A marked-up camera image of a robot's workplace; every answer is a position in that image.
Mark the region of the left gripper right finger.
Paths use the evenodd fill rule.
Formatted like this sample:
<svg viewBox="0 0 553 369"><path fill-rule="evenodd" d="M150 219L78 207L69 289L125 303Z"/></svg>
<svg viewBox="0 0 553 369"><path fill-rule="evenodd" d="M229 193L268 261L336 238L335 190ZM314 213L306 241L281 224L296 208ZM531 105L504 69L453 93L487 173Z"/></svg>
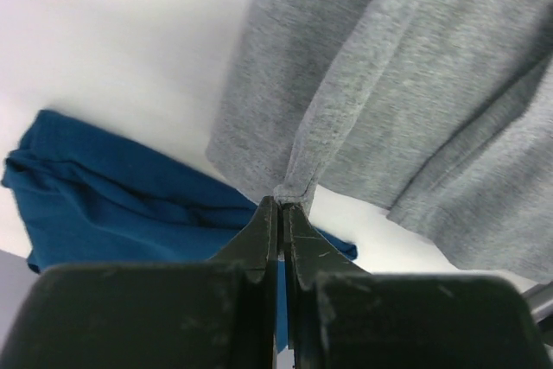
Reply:
<svg viewBox="0 0 553 369"><path fill-rule="evenodd" d="M299 206L281 213L297 367L546 367L537 324L506 280L371 274L336 250Z"/></svg>

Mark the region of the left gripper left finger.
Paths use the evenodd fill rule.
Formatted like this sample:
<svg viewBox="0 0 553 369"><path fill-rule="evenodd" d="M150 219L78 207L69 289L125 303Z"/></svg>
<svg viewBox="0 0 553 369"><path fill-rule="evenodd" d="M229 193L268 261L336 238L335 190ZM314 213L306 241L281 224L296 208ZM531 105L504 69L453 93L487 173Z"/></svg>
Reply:
<svg viewBox="0 0 553 369"><path fill-rule="evenodd" d="M32 287L14 368L272 368L277 204L266 197L217 255L185 264L66 264Z"/></svg>

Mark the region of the grey t shirt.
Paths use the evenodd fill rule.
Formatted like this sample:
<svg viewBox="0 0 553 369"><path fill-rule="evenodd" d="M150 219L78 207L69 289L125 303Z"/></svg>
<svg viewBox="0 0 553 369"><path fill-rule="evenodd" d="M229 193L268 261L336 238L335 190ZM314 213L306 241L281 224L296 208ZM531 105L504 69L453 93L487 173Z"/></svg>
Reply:
<svg viewBox="0 0 553 369"><path fill-rule="evenodd" d="M549 283L552 0L252 0L206 154L252 201L323 186Z"/></svg>

